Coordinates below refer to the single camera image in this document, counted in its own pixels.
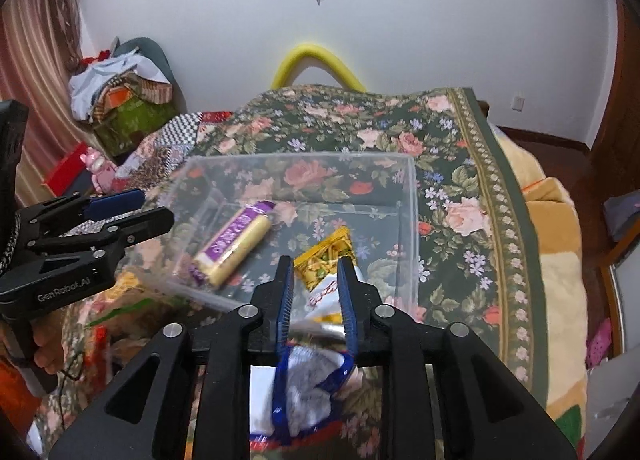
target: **pink plush pig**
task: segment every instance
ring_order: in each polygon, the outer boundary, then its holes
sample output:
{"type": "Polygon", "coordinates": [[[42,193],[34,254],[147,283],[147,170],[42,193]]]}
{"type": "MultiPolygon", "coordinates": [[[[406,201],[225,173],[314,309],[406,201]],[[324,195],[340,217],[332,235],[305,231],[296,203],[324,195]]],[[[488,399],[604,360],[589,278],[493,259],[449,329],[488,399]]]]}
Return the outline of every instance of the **pink plush pig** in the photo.
{"type": "Polygon", "coordinates": [[[91,182],[94,184],[95,191],[101,195],[110,192],[113,177],[118,170],[116,164],[93,147],[88,147],[86,154],[80,155],[80,159],[92,174],[91,182]]]}

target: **finger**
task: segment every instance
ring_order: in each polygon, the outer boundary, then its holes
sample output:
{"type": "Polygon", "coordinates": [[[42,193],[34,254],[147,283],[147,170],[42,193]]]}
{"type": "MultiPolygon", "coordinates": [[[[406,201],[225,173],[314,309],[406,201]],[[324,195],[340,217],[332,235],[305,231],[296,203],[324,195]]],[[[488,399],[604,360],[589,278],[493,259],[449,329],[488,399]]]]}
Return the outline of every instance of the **finger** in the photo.
{"type": "Polygon", "coordinates": [[[62,337],[62,328],[57,312],[32,321],[31,327],[33,328],[33,341],[39,347],[46,346],[52,340],[60,341],[62,337]]]}
{"type": "Polygon", "coordinates": [[[62,369],[62,364],[62,357],[57,358],[51,364],[49,364],[49,366],[47,366],[44,371],[46,371],[49,375],[56,374],[62,369]]]}
{"type": "Polygon", "coordinates": [[[59,341],[52,341],[46,346],[38,348],[33,356],[33,361],[36,363],[36,366],[46,368],[49,364],[52,364],[62,357],[64,357],[62,344],[60,344],[59,341]]]}

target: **pile of clothes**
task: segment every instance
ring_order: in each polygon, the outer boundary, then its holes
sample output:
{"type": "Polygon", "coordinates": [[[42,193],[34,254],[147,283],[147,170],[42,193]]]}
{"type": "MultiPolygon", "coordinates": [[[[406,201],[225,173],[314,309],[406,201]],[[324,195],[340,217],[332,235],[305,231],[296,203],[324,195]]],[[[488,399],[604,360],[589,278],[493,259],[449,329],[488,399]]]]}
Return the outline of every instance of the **pile of clothes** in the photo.
{"type": "Polygon", "coordinates": [[[73,117],[89,123],[114,158],[172,119],[175,79],[157,43],[130,40],[69,80],[73,117]]]}

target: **orange cloth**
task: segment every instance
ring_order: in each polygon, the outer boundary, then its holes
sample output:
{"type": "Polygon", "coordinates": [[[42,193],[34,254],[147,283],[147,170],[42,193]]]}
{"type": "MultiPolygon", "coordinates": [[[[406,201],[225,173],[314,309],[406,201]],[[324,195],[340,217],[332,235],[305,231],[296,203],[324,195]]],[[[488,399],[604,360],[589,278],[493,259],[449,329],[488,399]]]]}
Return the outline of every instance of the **orange cloth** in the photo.
{"type": "Polygon", "coordinates": [[[0,358],[0,408],[21,437],[27,435],[39,405],[18,370],[0,358]]]}

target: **wooden door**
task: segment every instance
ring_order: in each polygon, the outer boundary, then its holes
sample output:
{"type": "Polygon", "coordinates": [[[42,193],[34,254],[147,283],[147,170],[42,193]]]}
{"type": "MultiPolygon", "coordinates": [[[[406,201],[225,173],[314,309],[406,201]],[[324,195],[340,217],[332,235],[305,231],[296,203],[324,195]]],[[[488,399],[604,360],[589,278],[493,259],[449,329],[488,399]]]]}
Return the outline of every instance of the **wooden door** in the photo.
{"type": "Polygon", "coordinates": [[[622,0],[616,67],[591,161],[603,200],[640,189],[640,25],[622,0]]]}

